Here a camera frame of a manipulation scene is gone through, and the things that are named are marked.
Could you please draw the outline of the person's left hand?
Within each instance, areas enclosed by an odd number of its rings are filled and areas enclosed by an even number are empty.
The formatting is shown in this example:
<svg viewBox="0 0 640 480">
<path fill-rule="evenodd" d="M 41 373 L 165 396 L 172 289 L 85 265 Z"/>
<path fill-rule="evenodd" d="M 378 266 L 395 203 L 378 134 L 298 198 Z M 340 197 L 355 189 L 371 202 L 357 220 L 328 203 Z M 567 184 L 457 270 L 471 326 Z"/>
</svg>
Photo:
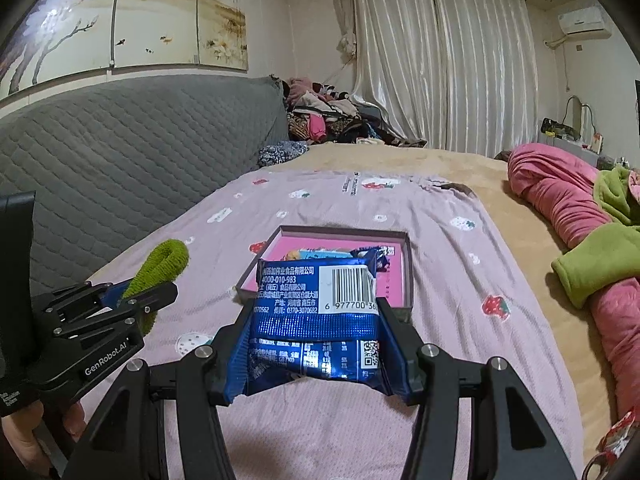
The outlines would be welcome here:
<svg viewBox="0 0 640 480">
<path fill-rule="evenodd" d="M 41 401 L 22 408 L 1 419 L 2 430 L 23 466 L 32 474 L 47 477 L 52 468 L 50 458 L 43 452 L 35 434 L 42 422 L 44 407 Z M 63 417 L 63 427 L 77 441 L 86 428 L 85 411 L 80 403 L 73 404 Z"/>
</svg>

